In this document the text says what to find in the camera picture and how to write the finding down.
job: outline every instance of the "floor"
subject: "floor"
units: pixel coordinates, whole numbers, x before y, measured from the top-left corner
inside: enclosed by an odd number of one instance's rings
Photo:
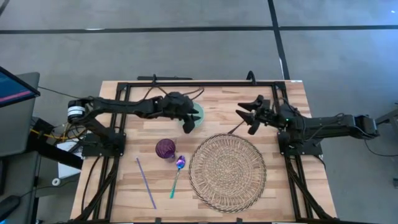
[[[398,102],[398,1],[3,2],[1,66],[13,73],[40,72],[41,86],[71,95],[95,96],[103,80],[135,80],[139,75],[232,80],[252,70],[257,79],[303,80],[313,116],[344,112],[377,118]],[[279,27],[271,19],[270,2]],[[273,25],[275,30],[268,29]],[[198,26],[263,28],[130,29]],[[50,29],[61,31],[50,34]],[[43,90],[35,114],[53,124],[63,123],[68,101]],[[388,125],[381,126],[381,137],[369,141],[370,148],[383,154],[398,154],[397,146]],[[375,156],[363,141],[353,138],[326,139],[322,147],[338,216],[348,221],[396,223],[398,189],[393,188],[392,178],[398,177],[398,157]],[[56,167],[51,161],[42,167],[46,167],[42,184],[48,185]],[[76,185],[65,188],[40,199],[38,218],[47,223],[68,220]]]

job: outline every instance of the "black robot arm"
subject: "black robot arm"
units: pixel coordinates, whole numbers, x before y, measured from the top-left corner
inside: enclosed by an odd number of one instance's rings
[[[373,139],[379,136],[374,119],[365,115],[338,114],[324,118],[306,118],[297,108],[284,103],[276,113],[271,101],[259,95],[252,103],[238,103],[250,113],[236,110],[250,125],[249,134],[254,134],[260,124],[279,129],[278,141],[282,153],[322,154],[319,142],[324,138],[351,136],[357,139]]]
[[[200,119],[192,114],[193,102],[178,92],[170,92],[165,97],[156,96],[137,102],[107,100],[100,97],[87,97],[72,100],[68,104],[68,122],[82,125],[90,130],[83,148],[83,156],[121,156],[124,152],[126,135],[117,133],[113,128],[104,127],[95,117],[102,113],[134,114],[143,119],[166,117],[184,121],[183,130],[190,133],[195,127],[194,121]]]

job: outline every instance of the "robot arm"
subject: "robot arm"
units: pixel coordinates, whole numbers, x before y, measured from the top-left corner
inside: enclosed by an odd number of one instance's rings
[[[283,104],[275,113],[270,109],[270,100],[259,95],[252,103],[238,103],[246,113],[236,110],[237,114],[250,125],[249,134],[254,134],[260,123],[284,129],[294,140],[323,139],[341,136],[351,136],[358,139],[373,139],[379,136],[376,122],[365,115],[353,116],[339,114],[333,117],[306,118],[296,108]]]
[[[178,92],[171,92],[164,98],[156,96],[137,102],[125,102],[107,100],[100,97],[87,97],[72,100],[68,104],[68,122],[75,125],[83,125],[91,132],[102,138],[111,138],[109,131],[95,117],[102,113],[126,113],[135,114],[140,118],[154,119],[161,117],[177,118],[184,120],[183,130],[190,133],[195,127],[194,121],[200,119],[193,109],[192,100]]]

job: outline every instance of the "purple spoon head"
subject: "purple spoon head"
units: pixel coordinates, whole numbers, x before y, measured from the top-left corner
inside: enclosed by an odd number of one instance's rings
[[[184,166],[185,166],[185,156],[180,156],[177,159],[177,168],[182,169],[182,168],[184,168]]]

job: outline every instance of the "wooden tabletop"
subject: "wooden tabletop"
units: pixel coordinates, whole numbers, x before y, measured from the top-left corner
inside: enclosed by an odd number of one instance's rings
[[[117,83],[117,81],[103,82],[99,95],[103,98],[114,99]],[[289,102],[304,116],[310,116],[303,83],[286,81],[286,87]],[[148,89],[148,87],[133,87],[130,100],[140,100]],[[179,91],[181,93],[196,89],[197,87],[164,87],[167,92]],[[195,100],[204,107],[205,120],[190,134],[184,134],[181,125],[176,120],[171,121],[166,118],[146,120],[135,115],[128,115],[125,128],[127,143],[125,153],[120,160],[111,221],[154,222],[155,217],[162,218],[163,222],[234,222],[236,218],[243,218],[246,222],[295,220],[285,162],[279,154],[276,128],[261,126],[257,133],[251,136],[248,134],[249,127],[242,125],[234,132],[252,142],[261,152],[266,163],[265,190],[262,197],[252,207],[234,214],[216,212],[201,202],[190,186],[188,167],[195,149],[206,138],[218,133],[227,133],[239,124],[242,119],[235,113],[235,110],[239,109],[237,103],[252,102],[258,94],[272,99],[271,88],[266,86],[206,87],[205,92]],[[158,89],[153,89],[148,97],[158,95],[164,94]],[[110,118],[110,114],[97,116],[97,120],[105,126],[109,126]],[[163,138],[172,139],[176,143],[177,156],[184,155],[187,159],[187,164],[178,178],[173,199],[169,199],[169,194],[177,171],[176,166],[174,163],[158,158],[155,153],[156,143]],[[157,210],[153,209],[136,157],[141,162]],[[80,214],[83,191],[94,160],[94,157],[88,158],[83,163],[71,218]],[[309,191],[323,209],[335,217],[335,208],[322,163],[313,156],[302,156],[302,160]],[[97,163],[91,176],[85,206],[97,191],[101,161],[102,159]],[[302,209],[301,214],[305,216],[302,194],[299,189],[297,192]],[[103,197],[100,217],[104,215],[107,195],[105,193]]]

